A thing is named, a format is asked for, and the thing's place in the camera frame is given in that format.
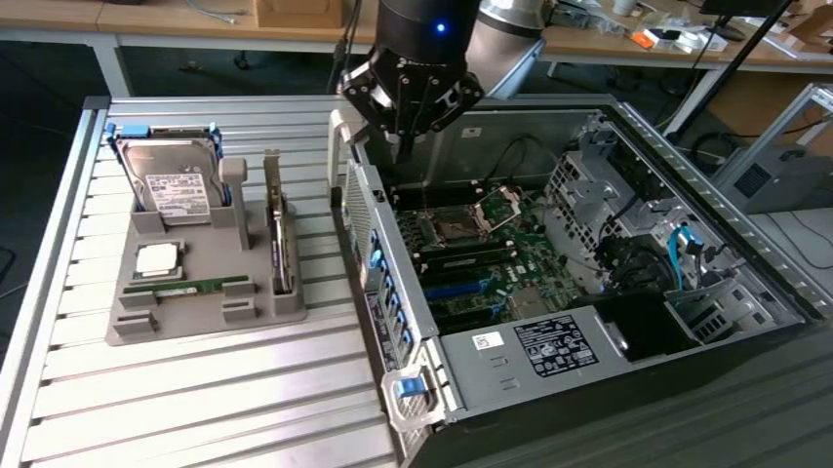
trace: hard disk label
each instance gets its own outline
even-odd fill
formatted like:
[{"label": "hard disk label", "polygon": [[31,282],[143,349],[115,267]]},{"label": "hard disk label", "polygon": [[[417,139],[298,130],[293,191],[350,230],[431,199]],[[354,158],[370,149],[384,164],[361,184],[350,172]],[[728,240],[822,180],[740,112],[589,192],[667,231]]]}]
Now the hard disk label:
[{"label": "hard disk label", "polygon": [[571,315],[516,327],[516,333],[541,377],[552,377],[600,362]]},{"label": "hard disk label", "polygon": [[148,175],[148,184],[162,217],[209,215],[209,197],[204,175]]}]

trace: barcode sticker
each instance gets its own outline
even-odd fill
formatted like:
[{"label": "barcode sticker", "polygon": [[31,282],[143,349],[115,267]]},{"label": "barcode sticker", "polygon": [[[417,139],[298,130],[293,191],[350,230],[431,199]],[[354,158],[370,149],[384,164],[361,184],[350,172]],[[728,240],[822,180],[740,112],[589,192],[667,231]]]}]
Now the barcode sticker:
[{"label": "barcode sticker", "polygon": [[149,174],[145,178],[162,217],[209,215],[209,196],[202,174]]},{"label": "barcode sticker", "polygon": [[476,334],[472,339],[475,340],[475,347],[479,348],[479,350],[504,345],[504,337],[500,335],[500,331]]}]

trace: desk leg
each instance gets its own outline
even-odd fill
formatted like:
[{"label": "desk leg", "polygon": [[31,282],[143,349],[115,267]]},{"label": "desk leg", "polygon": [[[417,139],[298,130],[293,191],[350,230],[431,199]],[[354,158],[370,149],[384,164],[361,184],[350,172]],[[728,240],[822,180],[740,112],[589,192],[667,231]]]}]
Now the desk leg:
[{"label": "desk leg", "polygon": [[720,75],[723,74],[724,69],[726,69],[726,65],[722,66],[720,68],[715,68],[710,70],[706,73],[706,75],[702,78],[700,83],[697,84],[697,86],[695,87],[695,90],[692,91],[692,94],[689,95],[689,98],[687,99],[687,101],[683,103],[680,107],[680,112],[677,112],[677,116],[675,117],[675,120],[672,120],[672,123],[668,125],[668,127],[663,131],[664,135],[677,132],[677,129],[680,129],[680,126],[683,125],[684,121],[687,120],[689,115],[692,115],[692,111],[695,110],[695,108],[699,106],[699,103],[704,99],[706,94],[715,86],[715,83],[718,82],[718,78],[720,78]]},{"label": "desk leg", "polygon": [[87,46],[93,48],[99,60],[99,67],[107,82],[107,88],[114,98],[133,96],[131,80],[122,59],[122,50],[115,34],[99,34],[87,40]]}]

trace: monitor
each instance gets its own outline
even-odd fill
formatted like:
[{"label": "monitor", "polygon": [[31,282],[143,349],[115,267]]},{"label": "monitor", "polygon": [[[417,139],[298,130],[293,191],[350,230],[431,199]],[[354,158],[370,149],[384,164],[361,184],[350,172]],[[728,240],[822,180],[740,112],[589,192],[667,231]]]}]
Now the monitor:
[{"label": "monitor", "polygon": [[702,13],[730,17],[768,17],[783,0],[706,0]]}]

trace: white label sticker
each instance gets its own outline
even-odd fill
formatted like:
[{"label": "white label sticker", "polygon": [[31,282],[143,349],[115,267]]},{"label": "white label sticker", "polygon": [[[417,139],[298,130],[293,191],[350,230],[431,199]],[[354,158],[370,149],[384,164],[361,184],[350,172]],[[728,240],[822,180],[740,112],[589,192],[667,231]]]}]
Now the white label sticker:
[{"label": "white label sticker", "polygon": [[495,348],[504,345],[504,338],[500,335],[500,331],[476,334],[472,339],[475,340],[475,347],[479,348],[479,350]]},{"label": "white label sticker", "polygon": [[177,290],[165,290],[156,293],[157,297],[173,297],[176,295],[196,295],[197,288],[180,288]]},{"label": "white label sticker", "polygon": [[451,268],[453,266],[471,265],[471,264],[476,263],[477,261],[479,261],[477,258],[468,258],[465,260],[457,260],[457,261],[451,261],[449,263],[444,263],[443,267],[444,268]]},{"label": "white label sticker", "polygon": [[477,138],[481,136],[484,129],[481,127],[467,127],[461,135],[463,138]]},{"label": "white label sticker", "polygon": [[162,217],[209,215],[209,197],[202,174],[152,174],[146,179]]}]

